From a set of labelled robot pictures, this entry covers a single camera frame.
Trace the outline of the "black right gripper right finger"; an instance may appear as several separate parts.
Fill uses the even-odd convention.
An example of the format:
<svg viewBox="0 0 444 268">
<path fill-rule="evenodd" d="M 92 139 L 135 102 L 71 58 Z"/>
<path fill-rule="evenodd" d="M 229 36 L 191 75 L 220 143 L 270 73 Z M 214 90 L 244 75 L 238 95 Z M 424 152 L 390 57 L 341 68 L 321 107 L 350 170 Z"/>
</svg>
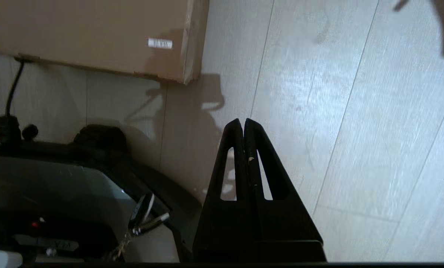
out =
<svg viewBox="0 0 444 268">
<path fill-rule="evenodd" d="M 247 119 L 244 142 L 249 200 L 257 236 L 262 240 L 322 243 L 319 231 L 262 125 Z"/>
</svg>

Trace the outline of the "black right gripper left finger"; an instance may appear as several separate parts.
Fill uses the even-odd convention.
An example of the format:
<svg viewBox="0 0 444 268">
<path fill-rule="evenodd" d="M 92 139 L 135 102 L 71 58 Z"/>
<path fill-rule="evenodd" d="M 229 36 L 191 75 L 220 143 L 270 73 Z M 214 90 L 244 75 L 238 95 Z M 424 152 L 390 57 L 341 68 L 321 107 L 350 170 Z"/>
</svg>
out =
<svg viewBox="0 0 444 268">
<path fill-rule="evenodd" d="M 229 149 L 234 150 L 236 200 L 221 198 Z M 196 262 L 250 262 L 254 239 L 248 185 L 248 160 L 239 119 L 223 130 L 208 192 L 193 243 Z"/>
</svg>

